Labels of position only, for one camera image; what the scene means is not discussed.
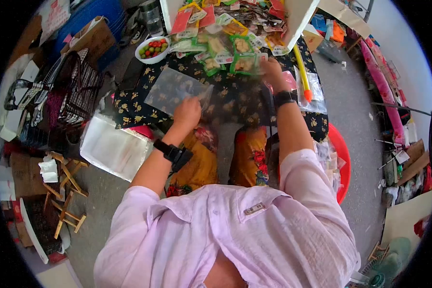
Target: pink blanket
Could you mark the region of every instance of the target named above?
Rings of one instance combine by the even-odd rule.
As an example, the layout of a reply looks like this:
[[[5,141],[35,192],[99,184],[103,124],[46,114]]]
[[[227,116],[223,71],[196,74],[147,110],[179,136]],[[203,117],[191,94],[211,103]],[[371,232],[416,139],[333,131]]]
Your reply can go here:
[[[382,101],[387,104],[394,104],[394,97],[392,95],[392,90],[387,83],[384,74],[382,73],[380,67],[378,66],[376,59],[374,58],[371,50],[368,48],[368,45],[365,41],[360,40],[360,46],[362,48],[362,54],[365,58],[365,64],[368,67],[368,70],[373,77],[374,82],[376,82],[376,86],[378,87],[379,93],[381,94]],[[405,136],[403,134],[403,125],[400,120],[400,115],[398,114],[397,108],[386,107],[387,114],[389,115],[390,122],[392,123],[393,131],[394,131],[394,142],[399,144],[405,143]]]

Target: table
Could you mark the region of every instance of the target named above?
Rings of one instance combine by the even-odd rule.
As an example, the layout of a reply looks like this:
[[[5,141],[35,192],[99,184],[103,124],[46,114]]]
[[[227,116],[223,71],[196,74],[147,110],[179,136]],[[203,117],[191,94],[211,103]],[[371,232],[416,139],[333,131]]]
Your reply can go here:
[[[311,53],[301,36],[298,40],[305,68],[308,72],[317,72]],[[270,50],[263,48],[271,56]],[[276,59],[283,71],[289,70],[294,76],[294,65],[297,65],[293,51]],[[231,74],[229,65],[227,71],[219,71],[212,77],[207,77],[203,66],[193,55],[178,59],[176,53],[171,53],[159,63],[147,65],[138,86],[130,91],[116,91],[114,96],[114,120],[116,128],[131,128],[140,125],[150,125],[170,120],[171,117],[144,103],[150,89],[165,67],[170,67],[183,74],[198,79],[203,84],[213,84],[213,94],[210,105],[202,111],[202,119],[213,125],[224,123],[240,123],[246,125],[276,126],[275,117],[270,113],[261,94],[259,79],[242,74]],[[320,142],[328,135],[328,115],[315,112],[302,112],[305,122],[314,140]]]

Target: white wall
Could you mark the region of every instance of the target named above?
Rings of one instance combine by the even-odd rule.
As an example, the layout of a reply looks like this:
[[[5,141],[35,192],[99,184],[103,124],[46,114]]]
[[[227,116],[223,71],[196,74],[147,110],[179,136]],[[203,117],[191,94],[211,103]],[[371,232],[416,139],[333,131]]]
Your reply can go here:
[[[359,1],[368,7],[369,0]],[[400,74],[398,84],[403,90],[407,105],[426,112],[432,111],[432,73],[424,53],[411,28],[390,0],[375,0],[368,25],[371,34],[381,45],[387,60],[392,60]],[[430,117],[411,113],[418,138],[429,139]]]

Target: clutter pile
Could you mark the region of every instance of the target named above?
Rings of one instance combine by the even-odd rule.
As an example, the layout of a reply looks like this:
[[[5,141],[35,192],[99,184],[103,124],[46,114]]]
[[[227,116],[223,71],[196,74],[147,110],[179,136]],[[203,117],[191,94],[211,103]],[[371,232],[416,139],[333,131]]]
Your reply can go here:
[[[274,56],[289,53],[282,41],[287,20],[279,0],[185,0],[171,31],[171,51],[178,58],[197,54],[208,76],[227,70],[225,64],[232,74],[259,75],[259,62],[267,57],[262,47]]]

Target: floral cloth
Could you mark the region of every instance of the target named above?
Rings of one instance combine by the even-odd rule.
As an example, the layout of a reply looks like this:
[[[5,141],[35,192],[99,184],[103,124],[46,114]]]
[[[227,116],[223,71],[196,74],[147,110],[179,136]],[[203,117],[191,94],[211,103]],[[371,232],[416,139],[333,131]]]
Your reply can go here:
[[[302,37],[298,40],[298,47],[306,70],[316,73],[317,69]],[[271,55],[269,49],[263,48],[262,51]],[[282,66],[282,70],[289,70],[294,75],[294,65],[297,64],[293,52],[278,56],[276,59]],[[269,112],[258,78],[231,74],[228,72],[229,64],[226,64],[227,71],[219,71],[212,77],[207,77],[203,66],[192,55],[178,59],[175,53],[171,53],[159,63],[147,65],[135,90],[115,93],[114,119],[118,129],[155,124],[172,119],[167,113],[144,103],[144,99],[165,67],[193,77],[203,84],[214,85],[210,104],[203,111],[203,119],[207,122],[213,125],[241,123],[249,126],[268,126],[270,124],[276,126],[276,118],[272,112]],[[163,101],[170,101],[170,99],[164,97]],[[316,141],[322,141],[328,134],[328,115],[303,112],[303,116],[311,136]]]
[[[229,171],[229,184],[237,186],[267,186],[265,146],[266,127],[242,128],[235,135],[235,150]],[[217,143],[214,130],[199,125],[185,138],[183,145],[192,151],[190,161],[173,174],[166,197],[189,194],[207,184],[219,184],[217,176]]]

